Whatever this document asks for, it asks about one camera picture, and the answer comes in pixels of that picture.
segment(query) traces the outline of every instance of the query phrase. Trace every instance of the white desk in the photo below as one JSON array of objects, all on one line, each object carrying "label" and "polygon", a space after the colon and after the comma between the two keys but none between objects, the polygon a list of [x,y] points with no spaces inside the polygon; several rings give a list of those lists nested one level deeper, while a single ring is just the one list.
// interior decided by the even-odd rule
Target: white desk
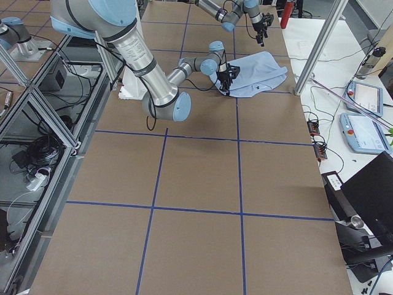
[{"label": "white desk", "polygon": [[[289,56],[291,58],[307,59],[323,24],[323,20],[305,20],[290,18],[287,28],[283,30]],[[339,59],[360,50],[361,47],[357,43],[348,25],[345,21],[340,20],[337,23],[336,28],[333,31],[319,60]],[[364,56],[365,55],[363,51],[360,51],[359,53],[351,57],[344,58],[340,61],[320,61],[317,63],[317,66],[313,71],[313,73],[315,74],[315,80],[319,81],[320,83],[324,84],[329,88],[344,87],[354,75],[357,67],[363,60]],[[305,63],[306,60],[291,59],[291,65],[295,75],[300,75]],[[365,80],[361,80],[361,82],[382,87],[384,89],[384,102],[387,104],[393,103],[378,76],[368,76]],[[310,88],[312,86],[316,85],[312,82],[307,83],[301,95],[302,103],[309,106],[311,108],[311,111],[315,112],[318,115],[319,119],[331,119],[331,116],[324,114],[323,112],[319,112],[315,109],[310,91]],[[337,94],[341,95],[344,92],[344,89],[334,89],[334,91]],[[313,88],[313,93],[318,109],[331,114],[335,112],[340,101],[338,98],[319,88]],[[305,111],[309,111],[308,107],[306,106],[304,106],[303,109]],[[352,152],[342,132],[340,131],[340,114],[342,112],[351,111],[347,110],[343,103],[340,104],[340,107],[338,108],[337,114],[333,121],[332,129],[330,131],[329,148],[341,155],[344,160],[344,169],[340,173],[340,177],[345,182],[352,175],[354,175],[361,168],[363,168],[366,164],[368,164],[372,159],[374,159],[376,155],[356,154]],[[383,119],[389,122],[393,122],[392,108],[384,108]],[[321,131],[321,135],[326,140],[328,139],[329,127],[330,122],[320,122],[319,129]],[[321,173],[333,170],[340,170],[341,160],[330,151],[327,151],[327,156],[328,160],[322,161],[321,163]],[[351,271],[348,272],[348,276],[351,281],[353,293],[355,295],[360,295],[363,288],[368,287],[368,282],[364,284],[359,283],[359,281],[357,281],[356,277]],[[379,280],[373,294],[376,295],[378,294],[378,292],[393,293],[392,282],[393,271],[384,273]]]}]

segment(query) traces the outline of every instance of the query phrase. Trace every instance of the light blue towel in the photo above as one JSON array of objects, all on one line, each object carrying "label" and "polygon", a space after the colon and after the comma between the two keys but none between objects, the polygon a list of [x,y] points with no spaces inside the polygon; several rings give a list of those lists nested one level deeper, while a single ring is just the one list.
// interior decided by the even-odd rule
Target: light blue towel
[{"label": "light blue towel", "polygon": [[[255,94],[273,90],[283,83],[287,76],[287,68],[280,66],[274,57],[266,51],[229,61],[232,66],[239,66],[240,73],[230,86],[230,96],[238,98],[249,98]],[[210,75],[210,80],[217,80],[216,73]]]}]

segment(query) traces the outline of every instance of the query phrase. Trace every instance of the folded cloth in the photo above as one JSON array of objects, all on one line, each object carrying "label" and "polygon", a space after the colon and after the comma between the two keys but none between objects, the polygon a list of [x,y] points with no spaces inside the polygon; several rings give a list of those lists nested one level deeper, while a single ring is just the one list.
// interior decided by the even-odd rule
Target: folded cloth
[{"label": "folded cloth", "polygon": [[[285,73],[288,72],[285,66],[281,68],[274,57],[266,51],[232,60],[229,63],[240,67],[238,77],[233,80],[229,88],[229,95],[238,98],[253,97],[259,92],[273,90],[285,81],[287,77]],[[210,80],[217,81],[216,87],[220,88],[221,84],[217,80],[216,73],[210,75]]]}]

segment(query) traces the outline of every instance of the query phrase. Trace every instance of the blue plastic cover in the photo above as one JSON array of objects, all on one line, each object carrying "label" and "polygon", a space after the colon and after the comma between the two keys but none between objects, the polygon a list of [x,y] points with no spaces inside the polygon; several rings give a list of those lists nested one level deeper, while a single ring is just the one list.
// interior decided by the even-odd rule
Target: blue plastic cover
[{"label": "blue plastic cover", "polygon": [[209,44],[210,51],[219,51],[223,49],[224,49],[224,45],[221,41],[213,41]]},{"label": "blue plastic cover", "polygon": [[6,17],[1,20],[6,25],[22,25],[23,22],[18,17]]},{"label": "blue plastic cover", "polygon": [[180,93],[173,109],[173,121],[181,122],[188,118],[191,111],[191,97],[187,92]]},{"label": "blue plastic cover", "polygon": [[94,11],[108,23],[128,26],[136,17],[135,0],[88,0]]},{"label": "blue plastic cover", "polygon": [[232,32],[235,29],[235,25],[232,23],[222,23],[222,28],[227,32]]},{"label": "blue plastic cover", "polygon": [[201,63],[201,72],[204,75],[210,76],[216,71],[217,66],[218,64],[212,59],[204,60]]},{"label": "blue plastic cover", "polygon": [[95,38],[95,34],[92,32],[87,32],[83,29],[77,28],[76,26],[69,25],[65,22],[62,22],[61,20],[58,20],[57,18],[54,18],[53,16],[50,16],[50,19],[52,20],[53,29],[60,33],[84,39]]},{"label": "blue plastic cover", "polygon": [[244,0],[244,6],[247,8],[253,8],[255,6],[258,6],[258,1],[257,0]]},{"label": "blue plastic cover", "polygon": [[12,47],[11,44],[9,44],[6,40],[3,40],[1,38],[0,38],[0,45],[2,45],[6,50],[10,50]]}]

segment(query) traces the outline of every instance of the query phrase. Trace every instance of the red cylinder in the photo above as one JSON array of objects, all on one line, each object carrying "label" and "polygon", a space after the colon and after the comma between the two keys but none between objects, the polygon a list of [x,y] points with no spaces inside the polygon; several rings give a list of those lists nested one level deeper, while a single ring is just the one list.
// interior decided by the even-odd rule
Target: red cylinder
[{"label": "red cylinder", "polygon": [[294,6],[295,6],[295,2],[293,0],[287,0],[287,2],[285,3],[285,8],[284,8],[284,12],[282,13],[281,23],[280,23],[282,29],[285,29],[287,27],[288,19],[292,14]]}]

